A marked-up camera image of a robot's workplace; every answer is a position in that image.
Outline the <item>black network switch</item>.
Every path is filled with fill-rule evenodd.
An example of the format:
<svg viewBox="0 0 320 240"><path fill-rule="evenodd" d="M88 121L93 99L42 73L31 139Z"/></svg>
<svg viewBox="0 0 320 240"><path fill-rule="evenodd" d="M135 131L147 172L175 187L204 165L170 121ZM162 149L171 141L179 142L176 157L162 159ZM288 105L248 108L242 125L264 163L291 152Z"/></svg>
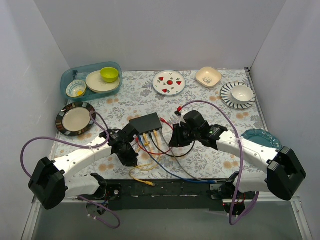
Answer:
<svg viewBox="0 0 320 240"><path fill-rule="evenodd" d="M154 130L158 131L162 128L160 118L156 112L131 119L129 123L139 134L153 132Z"/></svg>

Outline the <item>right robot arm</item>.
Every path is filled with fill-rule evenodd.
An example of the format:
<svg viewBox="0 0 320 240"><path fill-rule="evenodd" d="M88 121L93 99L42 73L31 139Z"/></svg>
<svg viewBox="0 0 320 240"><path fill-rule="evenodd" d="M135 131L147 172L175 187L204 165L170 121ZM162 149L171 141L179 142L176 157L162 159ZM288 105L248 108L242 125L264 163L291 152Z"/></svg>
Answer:
<svg viewBox="0 0 320 240"><path fill-rule="evenodd" d="M224 126L210 125L196 110L184 114L180 122L173 125L169 146L186 147L194 141L243 157L244 161L260 169L260 173L236 173L230 177L226 192L232 199L247 192L270 192L281 200L289 201L307 176L291 148L276 149L236 137Z"/></svg>

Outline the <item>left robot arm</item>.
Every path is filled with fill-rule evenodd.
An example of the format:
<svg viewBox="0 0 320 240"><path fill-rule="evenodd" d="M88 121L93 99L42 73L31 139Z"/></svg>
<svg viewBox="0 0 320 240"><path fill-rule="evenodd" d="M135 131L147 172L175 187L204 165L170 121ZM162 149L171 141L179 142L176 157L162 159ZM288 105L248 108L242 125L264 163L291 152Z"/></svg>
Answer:
<svg viewBox="0 0 320 240"><path fill-rule="evenodd" d="M82 149L49 160L41 159L30 178L28 187L46 210L59 205L65 198L92 196L102 200L107 193L107 181L97 173L76 177L75 175L94 162L117 155L126 167L138 165L138 153L131 143L139 132L130 123L122 130L109 129L100 133Z"/></svg>

